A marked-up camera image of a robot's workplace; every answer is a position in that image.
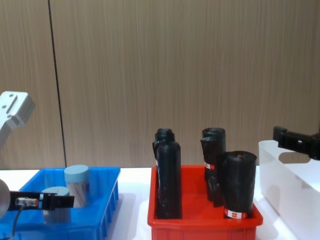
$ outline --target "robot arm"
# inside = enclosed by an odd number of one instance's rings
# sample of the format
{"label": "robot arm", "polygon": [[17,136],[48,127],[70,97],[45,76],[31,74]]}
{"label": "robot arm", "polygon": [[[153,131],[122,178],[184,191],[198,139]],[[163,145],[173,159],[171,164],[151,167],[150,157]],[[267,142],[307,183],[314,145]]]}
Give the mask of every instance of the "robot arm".
{"label": "robot arm", "polygon": [[13,129],[27,123],[34,108],[26,92],[5,91],[0,95],[0,149]]}

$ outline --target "light blue cylindrical container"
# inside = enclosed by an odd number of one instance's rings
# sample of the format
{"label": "light blue cylindrical container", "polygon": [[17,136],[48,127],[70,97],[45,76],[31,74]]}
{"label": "light blue cylindrical container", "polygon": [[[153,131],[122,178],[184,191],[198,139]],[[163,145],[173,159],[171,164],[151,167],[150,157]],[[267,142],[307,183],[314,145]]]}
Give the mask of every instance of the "light blue cylindrical container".
{"label": "light blue cylindrical container", "polygon": [[74,196],[74,208],[83,208],[90,203],[89,167],[73,165],[64,169],[64,180],[70,195]]}

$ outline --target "white plastic bin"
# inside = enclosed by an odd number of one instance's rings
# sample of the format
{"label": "white plastic bin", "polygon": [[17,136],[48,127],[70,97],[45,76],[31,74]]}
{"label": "white plastic bin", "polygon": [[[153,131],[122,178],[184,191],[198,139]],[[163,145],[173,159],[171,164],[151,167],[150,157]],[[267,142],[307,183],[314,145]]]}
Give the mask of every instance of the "white plastic bin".
{"label": "white plastic bin", "polygon": [[302,240],[320,240],[320,161],[283,164],[278,142],[259,142],[263,195]]}

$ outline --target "white tabletop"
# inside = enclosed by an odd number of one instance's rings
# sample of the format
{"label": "white tabletop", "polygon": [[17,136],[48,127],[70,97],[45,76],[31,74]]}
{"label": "white tabletop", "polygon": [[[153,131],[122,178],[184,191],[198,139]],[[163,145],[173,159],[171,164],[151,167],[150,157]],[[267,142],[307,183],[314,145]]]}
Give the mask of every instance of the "white tabletop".
{"label": "white tabletop", "polygon": [[[0,170],[0,179],[10,190],[17,191],[37,171]],[[147,224],[150,181],[151,168],[121,169],[118,178],[119,201],[107,240],[151,240],[151,228]],[[259,167],[256,169],[253,202],[263,215],[263,225],[258,226],[256,231],[257,240],[298,240],[262,195]]]}

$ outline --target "black garbage bag roll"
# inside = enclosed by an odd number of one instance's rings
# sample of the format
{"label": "black garbage bag roll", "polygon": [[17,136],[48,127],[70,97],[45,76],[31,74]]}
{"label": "black garbage bag roll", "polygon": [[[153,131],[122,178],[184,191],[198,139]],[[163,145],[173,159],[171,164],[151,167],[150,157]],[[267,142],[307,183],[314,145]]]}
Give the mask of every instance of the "black garbage bag roll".
{"label": "black garbage bag roll", "polygon": [[250,218],[253,209],[257,156],[247,151],[225,153],[225,210],[227,218]]}
{"label": "black garbage bag roll", "polygon": [[[224,156],[226,152],[226,131],[219,127],[210,127],[202,130],[202,138],[211,137],[211,140],[216,144],[216,154],[212,161],[216,162],[217,178],[222,192],[224,191]],[[208,170],[205,170],[204,178],[207,180]]]}
{"label": "black garbage bag roll", "polygon": [[223,157],[220,138],[207,136],[201,140],[203,157],[205,162],[204,178],[207,187],[207,198],[215,207],[224,204],[221,186],[218,181],[218,161]]}
{"label": "black garbage bag roll", "polygon": [[180,145],[169,128],[161,128],[152,143],[157,170],[158,219],[182,218],[181,156]]}

